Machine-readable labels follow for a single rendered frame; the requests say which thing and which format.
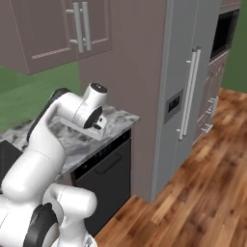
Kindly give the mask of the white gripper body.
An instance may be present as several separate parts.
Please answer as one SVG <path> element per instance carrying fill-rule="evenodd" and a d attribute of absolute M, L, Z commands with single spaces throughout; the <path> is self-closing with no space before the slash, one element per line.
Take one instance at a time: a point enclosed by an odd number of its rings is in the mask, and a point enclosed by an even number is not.
<path fill-rule="evenodd" d="M 98 141 L 101 141 L 104 136 L 104 132 L 105 132 L 105 117 L 104 116 L 100 116 L 97 122 L 94 123 L 92 127 L 87 128 L 87 129 L 79 127 L 76 124 L 71 123 L 70 121 L 63 119 L 63 118 L 61 118 L 61 123 L 73 130 L 76 130 Z"/>

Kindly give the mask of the black dishwasher door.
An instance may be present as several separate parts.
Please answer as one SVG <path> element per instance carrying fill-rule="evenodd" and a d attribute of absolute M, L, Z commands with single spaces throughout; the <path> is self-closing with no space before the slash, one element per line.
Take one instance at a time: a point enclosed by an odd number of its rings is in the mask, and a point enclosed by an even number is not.
<path fill-rule="evenodd" d="M 106 174 L 98 175 L 96 166 L 115 152 L 123 156 L 122 160 Z M 72 172 L 74 186 L 96 194 L 96 211 L 85 220 L 92 236 L 96 236 L 130 198 L 130 170 L 131 130 L 128 130 Z"/>

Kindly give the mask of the grey double-door fridge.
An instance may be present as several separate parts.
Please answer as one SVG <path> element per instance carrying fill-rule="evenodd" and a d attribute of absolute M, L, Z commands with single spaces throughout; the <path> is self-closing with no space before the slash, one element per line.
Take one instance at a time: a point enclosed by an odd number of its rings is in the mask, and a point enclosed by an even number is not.
<path fill-rule="evenodd" d="M 221 0 L 168 0 L 151 198 L 191 152 Z"/>

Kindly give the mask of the brown tall fridge housing panel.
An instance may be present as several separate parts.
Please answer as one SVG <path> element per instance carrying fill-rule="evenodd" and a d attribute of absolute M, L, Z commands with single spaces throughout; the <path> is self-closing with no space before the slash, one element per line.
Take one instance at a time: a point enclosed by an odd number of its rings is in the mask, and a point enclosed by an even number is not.
<path fill-rule="evenodd" d="M 112 0 L 113 49 L 79 62 L 81 82 L 140 118 L 132 128 L 131 193 L 151 200 L 166 0 Z"/>

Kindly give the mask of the brown cupboard run with drawers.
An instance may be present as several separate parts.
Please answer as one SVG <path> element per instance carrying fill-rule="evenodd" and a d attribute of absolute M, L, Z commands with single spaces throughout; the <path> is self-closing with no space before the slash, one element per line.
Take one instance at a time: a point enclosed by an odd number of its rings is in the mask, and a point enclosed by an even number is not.
<path fill-rule="evenodd" d="M 242 0 L 221 0 L 219 15 L 239 10 Z M 223 80 L 229 52 L 231 48 L 220 54 L 214 60 L 209 59 L 204 94 L 197 120 L 194 142 L 212 129 L 212 118 L 216 113 L 219 90 Z"/>

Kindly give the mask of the black built-in microwave oven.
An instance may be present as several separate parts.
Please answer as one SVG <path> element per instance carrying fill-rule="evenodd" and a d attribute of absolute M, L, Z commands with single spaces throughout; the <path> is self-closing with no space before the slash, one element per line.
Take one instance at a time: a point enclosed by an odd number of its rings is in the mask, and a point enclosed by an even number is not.
<path fill-rule="evenodd" d="M 234 10 L 219 15 L 210 60 L 214 60 L 220 54 L 232 47 L 239 13 L 240 10 Z"/>

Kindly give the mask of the brown wall cupboard door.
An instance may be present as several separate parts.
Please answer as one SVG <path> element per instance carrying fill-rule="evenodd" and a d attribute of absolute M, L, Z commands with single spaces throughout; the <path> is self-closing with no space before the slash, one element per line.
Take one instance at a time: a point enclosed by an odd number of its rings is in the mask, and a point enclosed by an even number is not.
<path fill-rule="evenodd" d="M 24 74 L 76 60 L 72 0 L 0 0 L 0 66 Z"/>
<path fill-rule="evenodd" d="M 111 8 L 110 0 L 69 0 L 66 6 L 67 9 L 72 9 L 74 2 L 79 3 L 80 17 L 81 17 L 81 30 L 83 37 L 84 52 L 78 52 L 78 46 L 72 44 L 71 46 L 76 51 L 78 60 L 85 59 L 96 54 L 108 51 L 112 49 L 111 39 Z M 90 19 L 90 31 L 91 31 L 91 43 L 92 50 L 87 50 L 85 43 L 84 22 L 82 14 L 82 2 L 88 2 L 89 19 Z M 67 14 L 68 22 L 72 27 L 72 31 L 69 40 L 76 39 L 74 17 L 72 14 Z"/>

